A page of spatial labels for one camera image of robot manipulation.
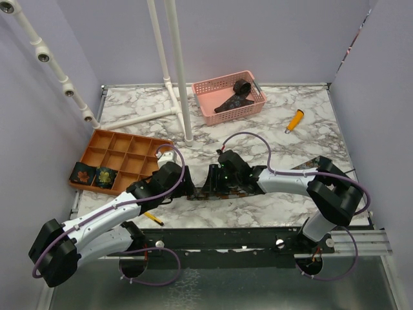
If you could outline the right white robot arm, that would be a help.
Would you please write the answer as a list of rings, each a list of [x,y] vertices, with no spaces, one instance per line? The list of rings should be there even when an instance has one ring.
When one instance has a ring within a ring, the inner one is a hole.
[[[310,253],[337,226],[346,227],[366,191],[348,178],[330,159],[321,158],[318,168],[271,171],[264,165],[250,166],[232,151],[217,151],[218,166],[208,175],[203,190],[208,194],[285,193],[311,198],[316,213],[301,226],[297,247]]]

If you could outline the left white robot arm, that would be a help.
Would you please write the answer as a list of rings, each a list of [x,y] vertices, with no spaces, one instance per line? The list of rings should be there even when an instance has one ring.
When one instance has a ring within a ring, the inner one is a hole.
[[[57,287],[90,260],[141,252],[148,241],[132,219],[193,191],[188,166],[169,161],[149,179],[131,183],[119,196],[82,217],[47,221],[28,253],[34,263],[32,276]]]

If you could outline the brown grey floral tie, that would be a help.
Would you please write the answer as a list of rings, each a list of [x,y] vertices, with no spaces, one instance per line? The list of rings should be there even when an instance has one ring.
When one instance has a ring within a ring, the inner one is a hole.
[[[328,158],[318,156],[294,167],[293,169],[280,170],[275,174],[272,174],[265,166],[261,165],[261,174],[259,175],[257,184],[261,189],[261,194],[282,192],[306,196],[308,194],[308,183],[314,179],[310,173],[318,171],[318,169],[326,166],[330,162],[331,161]],[[260,194],[247,194],[245,192],[209,194],[207,176],[204,186],[196,187],[195,193],[191,196],[187,196],[187,199],[191,201],[226,200],[256,195]]]

